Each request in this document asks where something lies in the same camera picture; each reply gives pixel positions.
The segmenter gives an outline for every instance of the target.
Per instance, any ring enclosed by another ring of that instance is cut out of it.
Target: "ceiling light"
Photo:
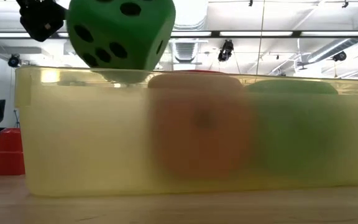
[[[59,37],[68,38],[68,33],[67,33],[67,32],[59,32],[59,33],[57,33],[57,35],[58,35]]]
[[[353,36],[358,35],[358,31],[323,31],[323,32],[315,32],[315,31],[304,31],[301,33],[301,36]]]
[[[292,31],[263,31],[262,36],[291,36]]]
[[[221,32],[221,36],[253,36],[258,37],[261,35],[261,31],[223,31]]]
[[[208,37],[211,35],[209,31],[173,31],[172,37]]]
[[[0,38],[29,38],[30,35],[25,32],[0,32]]]
[[[291,36],[291,31],[222,31],[221,37]]]

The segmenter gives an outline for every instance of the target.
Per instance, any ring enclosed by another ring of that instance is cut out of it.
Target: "translucent plastic bin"
[[[33,194],[358,185],[357,80],[16,71]]]

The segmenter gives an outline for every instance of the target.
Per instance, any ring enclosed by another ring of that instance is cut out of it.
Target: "table surface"
[[[24,177],[0,177],[0,223],[358,223],[358,187],[198,195],[31,196]]]

